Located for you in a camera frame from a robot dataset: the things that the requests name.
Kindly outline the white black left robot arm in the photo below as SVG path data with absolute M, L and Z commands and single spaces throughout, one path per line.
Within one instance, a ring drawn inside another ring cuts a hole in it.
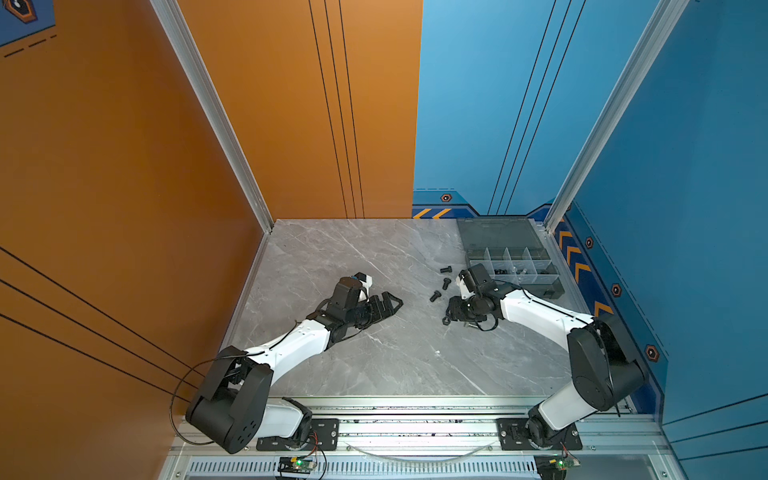
M 365 296 L 336 309 L 326 299 L 284 335 L 246 350 L 232 345 L 208 361 L 210 368 L 189 402 L 184 419 L 230 454 L 253 439 L 285 440 L 305 446 L 312 434 L 312 412 L 300 402 L 272 399 L 273 384 L 306 360 L 394 316 L 403 300 L 389 292 Z

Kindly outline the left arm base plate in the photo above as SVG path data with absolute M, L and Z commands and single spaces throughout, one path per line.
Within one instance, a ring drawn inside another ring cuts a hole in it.
M 313 418 L 303 422 L 296 433 L 284 437 L 259 438 L 256 450 L 263 452 L 310 452 L 319 448 L 335 451 L 339 439 L 338 418 Z

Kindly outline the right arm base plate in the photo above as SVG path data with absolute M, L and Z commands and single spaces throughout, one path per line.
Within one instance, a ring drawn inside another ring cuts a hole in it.
M 542 420 L 506 417 L 496 420 L 497 436 L 504 451 L 583 449 L 581 436 L 575 424 L 562 430 L 552 430 Z

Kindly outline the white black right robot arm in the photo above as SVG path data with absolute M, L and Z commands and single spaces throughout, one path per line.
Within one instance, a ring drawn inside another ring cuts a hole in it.
M 568 310 L 528 291 L 493 287 L 485 293 L 454 296 L 444 324 L 479 327 L 489 316 L 519 324 L 548 338 L 569 357 L 571 380 L 528 412 L 526 435 L 534 448 L 548 449 L 576 422 L 617 406 L 648 379 L 642 355 L 621 319 Z

